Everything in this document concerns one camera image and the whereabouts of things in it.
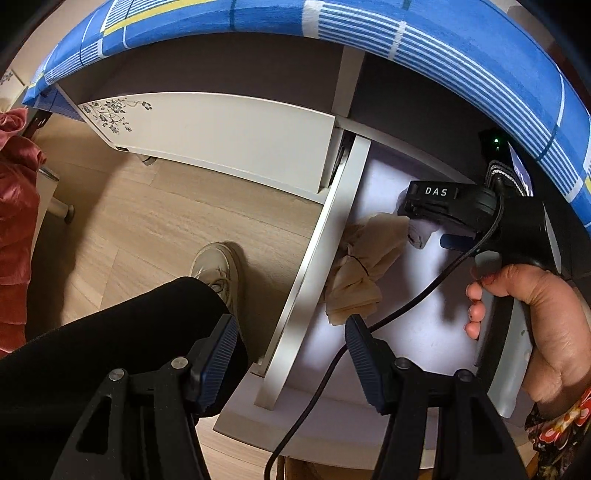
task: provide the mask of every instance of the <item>red fabric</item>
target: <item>red fabric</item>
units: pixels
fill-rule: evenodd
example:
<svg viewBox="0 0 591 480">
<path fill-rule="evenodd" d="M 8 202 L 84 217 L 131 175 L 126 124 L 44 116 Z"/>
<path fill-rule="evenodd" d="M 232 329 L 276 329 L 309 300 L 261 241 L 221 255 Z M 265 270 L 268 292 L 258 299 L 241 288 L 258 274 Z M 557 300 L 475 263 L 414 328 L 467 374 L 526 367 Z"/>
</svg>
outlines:
<svg viewBox="0 0 591 480">
<path fill-rule="evenodd" d="M 25 343 L 31 243 L 37 223 L 38 146 L 18 137 L 27 109 L 0 113 L 0 358 Z"/>
</svg>

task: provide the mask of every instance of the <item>floral pattern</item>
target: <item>floral pattern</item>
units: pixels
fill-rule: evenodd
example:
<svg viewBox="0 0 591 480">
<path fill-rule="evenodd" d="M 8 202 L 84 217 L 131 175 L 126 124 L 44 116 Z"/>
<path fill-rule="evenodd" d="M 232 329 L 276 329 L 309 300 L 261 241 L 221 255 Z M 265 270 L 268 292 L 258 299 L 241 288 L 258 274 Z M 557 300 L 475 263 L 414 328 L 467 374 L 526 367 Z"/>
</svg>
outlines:
<svg viewBox="0 0 591 480">
<path fill-rule="evenodd" d="M 12 70 L 8 70 L 4 75 L 2 75 L 2 78 L 0 78 L 0 85 L 4 85 L 12 77 L 14 77 L 14 72 Z"/>
<path fill-rule="evenodd" d="M 108 128 L 114 134 L 119 135 L 122 129 L 131 132 L 131 126 L 125 119 L 126 108 L 135 108 L 138 105 L 146 110 L 151 110 L 152 105 L 141 100 L 128 100 L 127 98 L 115 98 L 111 100 L 97 100 L 84 103 L 80 107 L 90 115 L 100 127 Z"/>
<path fill-rule="evenodd" d="M 537 408 L 528 418 L 528 436 L 540 453 L 538 480 L 558 480 L 572 463 L 578 445 L 589 431 L 591 422 L 591 387 L 564 415 L 544 421 Z"/>
</svg>

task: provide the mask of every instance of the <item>laminate floor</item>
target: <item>laminate floor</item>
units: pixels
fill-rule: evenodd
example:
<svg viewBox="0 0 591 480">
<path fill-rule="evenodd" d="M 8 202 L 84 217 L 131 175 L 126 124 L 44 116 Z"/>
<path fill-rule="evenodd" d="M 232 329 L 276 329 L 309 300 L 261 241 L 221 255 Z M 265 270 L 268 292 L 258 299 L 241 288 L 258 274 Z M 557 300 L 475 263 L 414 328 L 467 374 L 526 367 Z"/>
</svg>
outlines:
<svg viewBox="0 0 591 480">
<path fill-rule="evenodd" d="M 166 160 L 143 165 L 84 123 L 53 115 L 35 135 L 60 176 L 71 225 L 46 215 L 33 256 L 27 338 L 187 275 L 195 253 L 233 242 L 245 259 L 251 358 L 263 355 L 320 205 L 221 173 Z M 268 453 L 198 425 L 213 480 L 260 479 Z"/>
</svg>

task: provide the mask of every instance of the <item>fingernail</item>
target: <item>fingernail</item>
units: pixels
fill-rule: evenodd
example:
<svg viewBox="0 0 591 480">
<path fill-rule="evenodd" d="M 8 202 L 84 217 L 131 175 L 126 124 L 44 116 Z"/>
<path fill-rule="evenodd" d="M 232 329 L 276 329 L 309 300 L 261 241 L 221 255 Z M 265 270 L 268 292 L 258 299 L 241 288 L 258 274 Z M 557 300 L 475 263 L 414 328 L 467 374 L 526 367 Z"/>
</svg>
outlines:
<svg viewBox="0 0 591 480">
<path fill-rule="evenodd" d="M 482 277 L 480 277 L 480 282 L 483 285 L 488 285 L 490 283 L 492 283 L 495 279 L 495 274 L 494 273 L 489 273 L 488 275 L 484 275 Z"/>
</svg>

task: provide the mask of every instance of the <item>screw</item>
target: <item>screw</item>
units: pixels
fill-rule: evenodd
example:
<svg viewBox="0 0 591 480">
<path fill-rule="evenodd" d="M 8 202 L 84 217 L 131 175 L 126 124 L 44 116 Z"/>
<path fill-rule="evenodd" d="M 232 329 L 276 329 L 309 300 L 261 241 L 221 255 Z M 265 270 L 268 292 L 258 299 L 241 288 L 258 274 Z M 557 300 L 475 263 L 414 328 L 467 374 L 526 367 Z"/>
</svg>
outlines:
<svg viewBox="0 0 591 480">
<path fill-rule="evenodd" d="M 182 368 L 185 368 L 188 364 L 189 364 L 189 360 L 187 360 L 183 356 L 178 356 L 172 362 L 170 362 L 170 365 L 172 365 L 172 367 L 176 368 L 177 370 L 181 370 Z"/>
<path fill-rule="evenodd" d="M 121 380 L 125 376 L 125 370 L 122 368 L 115 368 L 111 372 L 109 372 L 109 379 L 113 382 L 117 382 L 117 380 Z"/>
<path fill-rule="evenodd" d="M 411 363 L 408 358 L 397 358 L 394 361 L 394 365 L 396 365 L 400 370 L 408 370 Z"/>
<path fill-rule="evenodd" d="M 462 380 L 463 382 L 471 382 L 474 378 L 474 375 L 469 370 L 458 370 L 456 373 L 457 377 Z"/>
</svg>

